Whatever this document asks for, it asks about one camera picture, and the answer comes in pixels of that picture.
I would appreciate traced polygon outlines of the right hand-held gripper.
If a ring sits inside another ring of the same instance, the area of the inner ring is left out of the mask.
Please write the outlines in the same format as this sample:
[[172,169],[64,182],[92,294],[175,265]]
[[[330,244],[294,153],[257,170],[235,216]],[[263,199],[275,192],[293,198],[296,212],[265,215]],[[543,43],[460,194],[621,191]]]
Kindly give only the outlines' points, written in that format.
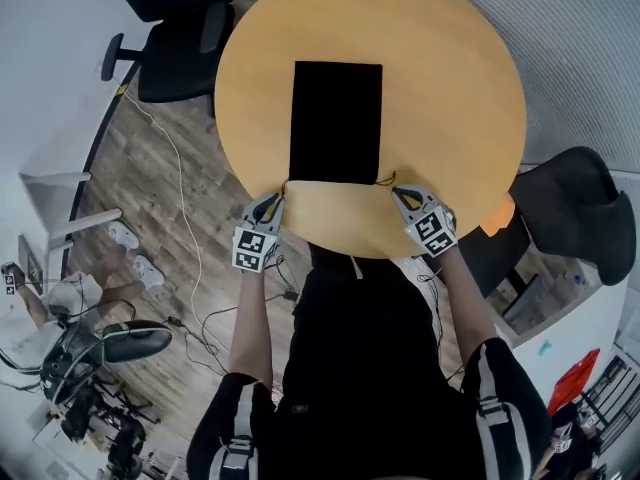
[[[431,258],[436,258],[458,244],[452,214],[425,187],[416,184],[396,185],[391,192],[404,221],[406,233]],[[414,210],[413,200],[428,203]]]

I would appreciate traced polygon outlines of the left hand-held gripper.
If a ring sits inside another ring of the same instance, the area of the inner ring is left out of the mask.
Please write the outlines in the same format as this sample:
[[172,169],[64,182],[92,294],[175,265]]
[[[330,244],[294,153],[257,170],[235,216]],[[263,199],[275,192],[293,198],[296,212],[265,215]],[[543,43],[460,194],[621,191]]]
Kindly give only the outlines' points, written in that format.
[[285,205],[285,199],[275,192],[254,199],[245,207],[245,218],[262,218],[269,210],[269,219],[257,222],[244,219],[236,226],[231,256],[234,267],[249,272],[264,270],[277,248]]

